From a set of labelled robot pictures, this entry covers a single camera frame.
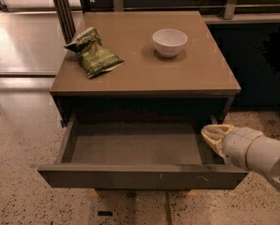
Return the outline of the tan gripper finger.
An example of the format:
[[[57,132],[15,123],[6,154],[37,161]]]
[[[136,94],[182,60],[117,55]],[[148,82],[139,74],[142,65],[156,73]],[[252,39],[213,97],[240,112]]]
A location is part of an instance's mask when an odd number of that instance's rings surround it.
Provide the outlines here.
[[[223,129],[211,125],[205,126],[201,130],[201,133],[206,137],[208,137],[209,139],[215,141],[223,140],[227,136],[226,132]]]

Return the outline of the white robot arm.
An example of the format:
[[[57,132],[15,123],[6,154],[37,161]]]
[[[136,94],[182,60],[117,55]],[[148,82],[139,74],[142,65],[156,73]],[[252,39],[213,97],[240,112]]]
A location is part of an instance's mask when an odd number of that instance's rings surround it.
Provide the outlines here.
[[[280,141],[233,125],[207,125],[201,135],[227,164],[260,174],[280,192]]]

